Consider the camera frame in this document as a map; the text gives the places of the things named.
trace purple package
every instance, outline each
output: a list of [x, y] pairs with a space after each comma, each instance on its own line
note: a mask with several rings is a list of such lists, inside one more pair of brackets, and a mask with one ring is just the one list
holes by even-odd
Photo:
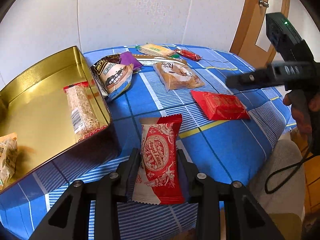
[[140, 68], [142, 66], [142, 64], [134, 56], [132, 56], [132, 53], [130, 51], [126, 51], [120, 54], [120, 64], [133, 64], [133, 70], [136, 70], [137, 68]]

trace red candy wrapper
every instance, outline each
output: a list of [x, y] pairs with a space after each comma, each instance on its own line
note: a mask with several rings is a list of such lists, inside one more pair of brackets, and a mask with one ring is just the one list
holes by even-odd
[[236, 96], [193, 90], [191, 94], [209, 120], [250, 119]]
[[174, 51], [178, 53], [180, 56], [192, 59], [194, 61], [201, 60], [201, 57], [198, 54], [193, 53], [192, 51], [185, 49], [175, 49]]
[[182, 115], [143, 118], [140, 122], [141, 165], [132, 200], [149, 204], [184, 203], [176, 159], [176, 138], [182, 123]]

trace wooden door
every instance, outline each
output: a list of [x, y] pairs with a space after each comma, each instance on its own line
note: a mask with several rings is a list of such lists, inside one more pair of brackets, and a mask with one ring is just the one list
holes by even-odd
[[258, 0], [245, 0], [239, 26], [230, 52], [233, 52], [255, 68], [271, 62], [276, 50], [268, 41], [265, 30], [265, 13], [281, 11], [286, 17], [290, 0], [264, 0], [269, 8], [260, 7]]

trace blue checkered tablecloth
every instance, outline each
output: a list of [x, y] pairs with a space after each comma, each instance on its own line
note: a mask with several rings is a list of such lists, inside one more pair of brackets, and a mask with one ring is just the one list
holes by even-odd
[[[121, 155], [79, 179], [91, 182], [115, 171], [118, 164], [128, 159], [133, 147], [140, 148], [141, 117], [160, 117], [181, 113], [177, 147], [200, 172], [216, 181], [230, 183], [239, 180], [248, 184], [268, 159], [283, 131], [295, 126], [290, 108], [282, 103], [275, 88], [240, 92], [225, 86], [229, 75], [254, 70], [238, 56], [205, 47], [180, 44], [161, 44], [169, 49], [187, 49], [203, 59], [195, 62], [182, 57], [205, 83], [198, 91], [236, 95], [245, 105], [250, 120], [209, 121], [190, 90], [166, 92], [152, 67], [144, 66], [134, 73], [132, 83], [124, 94], [108, 104], [116, 132], [122, 145]], [[139, 54], [136, 45], [101, 49], [84, 53], [89, 65], [106, 55], [131, 51]], [[21, 239], [28, 239], [47, 211], [66, 190], [66, 184], [24, 205], [0, 210], [5, 228]], [[94, 238], [94, 207], [91, 204], [89, 239]], [[118, 215], [121, 239], [166, 239], [195, 226], [197, 204], [149, 205], [119, 203]]]

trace metal screw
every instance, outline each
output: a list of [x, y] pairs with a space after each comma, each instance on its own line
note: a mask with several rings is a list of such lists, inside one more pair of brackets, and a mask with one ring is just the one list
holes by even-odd
[[82, 184], [81, 180], [76, 180], [73, 184], [74, 187], [79, 187]]
[[234, 187], [242, 187], [242, 183], [239, 182], [238, 180], [235, 180], [235, 181], [232, 183], [232, 185], [233, 185]]
[[198, 179], [205, 179], [207, 177], [207, 175], [205, 175], [204, 173], [200, 172], [197, 174]]
[[115, 178], [117, 178], [118, 176], [119, 176], [119, 174], [116, 173], [116, 172], [112, 172], [112, 173], [109, 174], [109, 177], [110, 177], [111, 179], [115, 179]]
[[269, 4], [264, 0], [258, 0], [258, 4], [260, 7], [263, 6], [263, 7], [269, 8]]

